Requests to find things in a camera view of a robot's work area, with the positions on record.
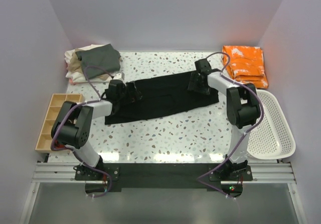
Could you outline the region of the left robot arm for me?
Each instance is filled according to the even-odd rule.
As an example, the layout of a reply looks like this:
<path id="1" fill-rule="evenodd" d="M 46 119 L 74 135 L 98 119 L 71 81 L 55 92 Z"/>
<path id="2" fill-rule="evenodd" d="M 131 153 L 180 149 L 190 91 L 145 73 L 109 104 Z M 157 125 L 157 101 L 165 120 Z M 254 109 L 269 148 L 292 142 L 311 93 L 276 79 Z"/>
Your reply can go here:
<path id="1" fill-rule="evenodd" d="M 51 150 L 69 150 L 87 167 L 86 174 L 93 180 L 104 174 L 102 157 L 89 143 L 93 119 L 115 115 L 122 106 L 142 99 L 133 81 L 112 80 L 98 100 L 82 103 L 65 101 L 51 130 Z"/>

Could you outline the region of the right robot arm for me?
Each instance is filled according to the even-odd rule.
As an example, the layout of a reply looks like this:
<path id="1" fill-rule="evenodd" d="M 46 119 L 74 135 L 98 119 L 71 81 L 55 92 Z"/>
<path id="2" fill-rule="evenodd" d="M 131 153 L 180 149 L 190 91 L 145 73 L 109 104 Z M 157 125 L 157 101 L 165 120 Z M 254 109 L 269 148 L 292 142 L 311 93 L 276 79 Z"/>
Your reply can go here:
<path id="1" fill-rule="evenodd" d="M 264 109 L 253 84 L 242 84 L 223 75 L 219 69 L 212 69 L 207 59 L 195 62 L 188 90 L 210 94 L 212 89 L 226 97 L 226 114 L 232 125 L 230 149 L 226 159 L 231 163 L 223 168 L 224 176 L 235 180 L 241 175 L 238 165 L 247 160 L 249 135 L 264 117 Z"/>

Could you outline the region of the black t-shirt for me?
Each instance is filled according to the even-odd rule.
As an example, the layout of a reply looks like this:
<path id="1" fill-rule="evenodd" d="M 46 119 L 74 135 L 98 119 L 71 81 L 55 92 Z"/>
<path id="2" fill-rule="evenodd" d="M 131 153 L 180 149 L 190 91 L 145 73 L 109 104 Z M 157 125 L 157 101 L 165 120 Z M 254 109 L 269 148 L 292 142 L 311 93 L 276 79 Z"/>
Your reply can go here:
<path id="1" fill-rule="evenodd" d="M 215 89 L 210 89 L 209 95 L 188 90 L 191 75 L 189 71 L 134 81 L 142 98 L 105 117 L 105 124 L 151 120 L 218 103 Z"/>

